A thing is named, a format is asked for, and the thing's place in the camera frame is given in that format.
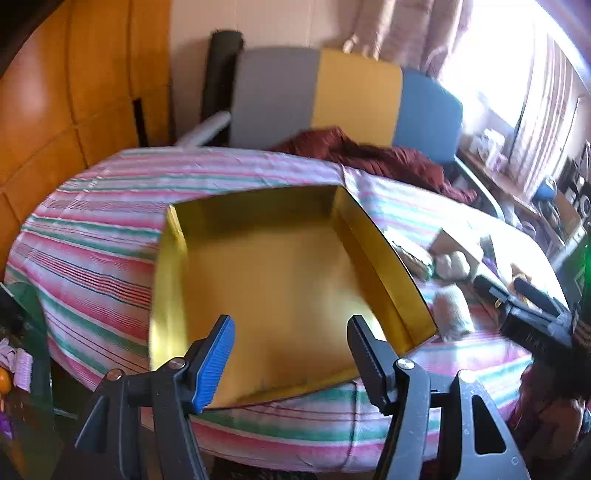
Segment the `pink curtain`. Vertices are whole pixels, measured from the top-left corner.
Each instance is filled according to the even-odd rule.
[[[343,50],[437,78],[471,13],[472,0],[364,0]]]
[[[509,158],[509,175],[532,198],[560,161],[573,67],[545,31],[534,29],[534,62],[523,118]]]

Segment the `yellow ball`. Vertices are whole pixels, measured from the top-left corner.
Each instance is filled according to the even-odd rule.
[[[0,394],[6,395],[12,388],[12,382],[10,380],[10,374],[0,367]]]

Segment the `dark red cloth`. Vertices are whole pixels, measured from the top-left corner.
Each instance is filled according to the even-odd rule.
[[[474,190],[452,187],[441,165],[433,163],[418,150],[360,145],[347,137],[339,127],[303,131],[274,146],[271,151],[340,163],[372,175],[431,190],[462,203],[470,204],[477,197]]]

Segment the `striped bedsheet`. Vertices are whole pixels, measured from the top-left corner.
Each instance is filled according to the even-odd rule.
[[[65,182],[47,197],[14,242],[5,282],[39,295],[53,358],[94,389],[111,368],[148,369],[152,274],[169,203],[285,185],[341,184],[376,224],[426,247],[448,223],[482,234],[501,231],[536,271],[537,283],[562,293],[529,237],[437,194],[319,160],[260,151],[179,147],[123,151]],[[418,282],[430,302],[437,282]],[[502,339],[487,307],[464,288],[478,331],[460,342],[432,342],[413,358],[429,371],[470,368],[504,414],[517,397],[526,351]],[[144,421],[150,423],[149,412]],[[359,380],[265,405],[206,411],[194,420],[200,447],[268,468],[365,471],[375,467],[389,426]],[[437,449],[432,411],[426,458]]]

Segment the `cardboard box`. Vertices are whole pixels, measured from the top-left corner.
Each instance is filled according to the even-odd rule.
[[[470,231],[460,229],[442,228],[429,247],[432,255],[451,254],[462,252],[470,265],[470,276],[472,277],[482,262],[483,252],[479,245],[480,239]]]

